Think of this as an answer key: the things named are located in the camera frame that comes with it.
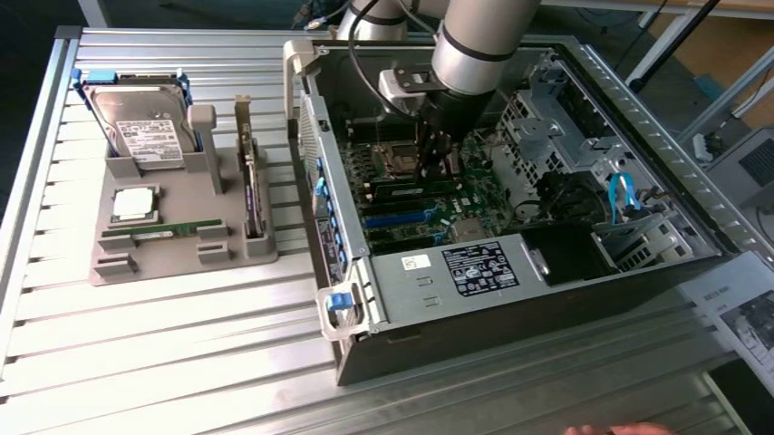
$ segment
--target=black pcie slot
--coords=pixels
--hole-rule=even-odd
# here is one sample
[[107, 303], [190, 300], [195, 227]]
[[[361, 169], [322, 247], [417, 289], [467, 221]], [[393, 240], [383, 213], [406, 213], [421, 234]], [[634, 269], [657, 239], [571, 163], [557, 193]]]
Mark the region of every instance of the black pcie slot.
[[414, 140], [417, 127], [414, 124], [389, 124], [386, 122], [353, 124], [353, 143], [379, 143], [398, 140]]
[[413, 211], [422, 211], [427, 208], [426, 201], [406, 200], [393, 203], [370, 204], [361, 209], [363, 216], [391, 215], [395, 213], [410, 213]]
[[371, 247], [371, 253], [377, 256], [385, 254], [394, 254], [395, 252], [411, 251], [414, 249], [423, 249], [435, 246], [435, 237], [415, 237], [405, 240], [395, 240], [394, 242], [385, 242], [375, 244]]
[[374, 203], [439, 198], [458, 192], [458, 182], [453, 179], [421, 183], [398, 181], [373, 181], [370, 183], [370, 201]]

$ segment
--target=barcode sticker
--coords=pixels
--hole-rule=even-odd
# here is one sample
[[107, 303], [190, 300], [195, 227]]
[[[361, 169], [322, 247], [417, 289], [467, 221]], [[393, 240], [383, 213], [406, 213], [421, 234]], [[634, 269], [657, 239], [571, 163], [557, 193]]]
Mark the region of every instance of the barcode sticker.
[[118, 121], [119, 134], [138, 162], [183, 159], [172, 120]]

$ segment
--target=blue pcie slot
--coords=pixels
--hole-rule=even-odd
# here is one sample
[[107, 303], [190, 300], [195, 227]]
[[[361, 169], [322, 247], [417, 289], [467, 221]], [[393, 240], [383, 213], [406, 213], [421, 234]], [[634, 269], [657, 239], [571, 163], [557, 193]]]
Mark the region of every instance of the blue pcie slot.
[[418, 224], [421, 222], [427, 222], [431, 220], [433, 213], [437, 209], [438, 206], [435, 206], [435, 208], [429, 208], [423, 211], [415, 211], [414, 213], [405, 213], [402, 215], [369, 217], [366, 219], [366, 228], [391, 227], [394, 225]]

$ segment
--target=metal slats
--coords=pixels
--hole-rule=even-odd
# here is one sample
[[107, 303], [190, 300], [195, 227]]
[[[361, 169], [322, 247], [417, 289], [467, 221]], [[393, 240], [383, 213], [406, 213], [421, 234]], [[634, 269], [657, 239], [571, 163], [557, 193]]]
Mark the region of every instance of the metal slats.
[[107, 143], [80, 99], [70, 93], [64, 103], [63, 93], [30, 243], [11, 253], [31, 260], [15, 264], [23, 275], [4, 306], [4, 433], [553, 434], [643, 419], [732, 433], [701, 376], [728, 349], [674, 293], [595, 324], [335, 386], [280, 115], [282, 44], [322, 35], [84, 30], [74, 64], [87, 72], [186, 70], [195, 101], [218, 110], [216, 146], [236, 140], [234, 94], [252, 94], [280, 258], [123, 285], [84, 281]]

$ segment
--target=blue latch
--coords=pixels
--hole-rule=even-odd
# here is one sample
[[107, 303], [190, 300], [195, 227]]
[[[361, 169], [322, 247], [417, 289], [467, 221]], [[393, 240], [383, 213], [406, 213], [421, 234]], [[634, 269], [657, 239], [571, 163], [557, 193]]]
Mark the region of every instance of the blue latch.
[[315, 184], [315, 195], [321, 196], [323, 194], [323, 188], [326, 187], [326, 179], [322, 177], [317, 180]]
[[634, 206], [637, 210], [642, 208], [642, 205], [638, 201], [638, 196], [634, 190], [634, 181], [631, 180], [631, 175], [626, 172], [618, 172], [613, 174], [613, 178], [610, 179], [610, 187], [607, 189], [607, 197], [610, 200], [610, 211], [613, 215], [613, 223], [615, 223], [615, 214], [618, 211], [618, 206], [615, 205], [615, 191], [618, 190], [618, 180], [622, 179], [625, 181], [625, 191], [626, 191], [626, 204]]
[[115, 70], [92, 70], [86, 78], [86, 84], [116, 84], [119, 74]]
[[329, 311], [349, 310], [354, 305], [353, 295], [349, 293], [334, 293], [326, 299], [326, 308], [329, 308]]

